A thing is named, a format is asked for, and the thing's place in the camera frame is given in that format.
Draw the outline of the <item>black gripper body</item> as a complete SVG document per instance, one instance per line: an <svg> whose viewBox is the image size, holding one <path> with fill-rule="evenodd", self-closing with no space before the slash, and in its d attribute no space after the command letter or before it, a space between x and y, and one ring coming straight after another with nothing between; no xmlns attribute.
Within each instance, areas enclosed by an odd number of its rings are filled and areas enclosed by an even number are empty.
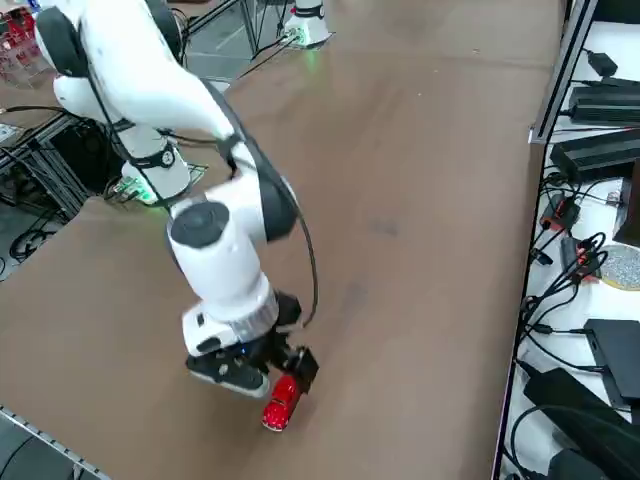
<svg viewBox="0 0 640 480"><path fill-rule="evenodd" d="M288 343L288 328L294 326L301 315L298 298L277 292L276 300L279 311L271 329L259 338L233 347L236 357L264 374L269 372L269 366L281 371L291 371L303 350L301 346L295 347Z"/></svg>

